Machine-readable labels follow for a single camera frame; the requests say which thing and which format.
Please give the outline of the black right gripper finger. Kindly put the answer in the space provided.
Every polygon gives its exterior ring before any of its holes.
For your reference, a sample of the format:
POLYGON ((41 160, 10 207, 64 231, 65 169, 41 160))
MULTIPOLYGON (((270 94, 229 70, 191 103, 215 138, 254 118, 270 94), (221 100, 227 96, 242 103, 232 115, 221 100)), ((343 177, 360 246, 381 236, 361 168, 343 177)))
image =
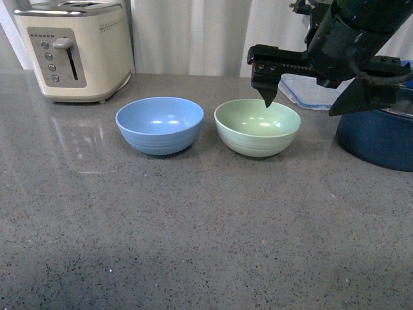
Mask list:
POLYGON ((256 89, 265 102, 266 108, 271 106, 278 91, 281 80, 281 69, 277 59, 251 59, 251 86, 256 89))

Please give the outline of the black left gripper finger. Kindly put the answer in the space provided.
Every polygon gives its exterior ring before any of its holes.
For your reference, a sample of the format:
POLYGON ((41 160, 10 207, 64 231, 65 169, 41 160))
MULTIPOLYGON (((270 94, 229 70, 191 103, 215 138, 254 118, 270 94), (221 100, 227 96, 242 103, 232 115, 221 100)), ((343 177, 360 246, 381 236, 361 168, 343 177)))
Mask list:
POLYGON ((335 100, 328 115, 340 116, 389 108, 396 104, 398 90, 398 85, 374 85, 365 79, 356 78, 335 100))

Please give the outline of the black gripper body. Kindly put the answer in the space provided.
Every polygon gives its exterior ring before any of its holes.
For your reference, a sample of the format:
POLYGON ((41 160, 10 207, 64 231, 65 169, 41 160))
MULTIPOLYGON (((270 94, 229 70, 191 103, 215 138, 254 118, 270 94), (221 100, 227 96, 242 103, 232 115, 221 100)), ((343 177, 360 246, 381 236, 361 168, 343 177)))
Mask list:
POLYGON ((318 85, 336 88, 354 77, 376 85, 395 85, 411 79, 399 59, 377 52, 412 15, 411 3, 291 3, 297 14, 309 16, 304 52, 276 46, 250 47, 251 59, 277 59, 281 75, 317 79, 318 85))

